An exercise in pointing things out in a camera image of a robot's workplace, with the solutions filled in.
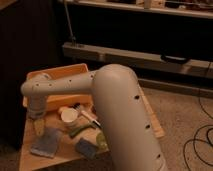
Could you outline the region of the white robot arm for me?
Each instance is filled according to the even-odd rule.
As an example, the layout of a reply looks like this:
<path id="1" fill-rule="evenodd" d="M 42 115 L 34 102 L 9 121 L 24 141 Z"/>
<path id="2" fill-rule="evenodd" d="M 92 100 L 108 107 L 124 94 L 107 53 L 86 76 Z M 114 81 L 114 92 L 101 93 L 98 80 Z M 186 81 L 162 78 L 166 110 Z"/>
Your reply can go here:
<path id="1" fill-rule="evenodd" d="M 42 73 L 26 80 L 21 92 L 34 119 L 45 115 L 49 95 L 90 94 L 116 171 L 168 171 L 131 68 L 109 64 L 58 79 Z"/>

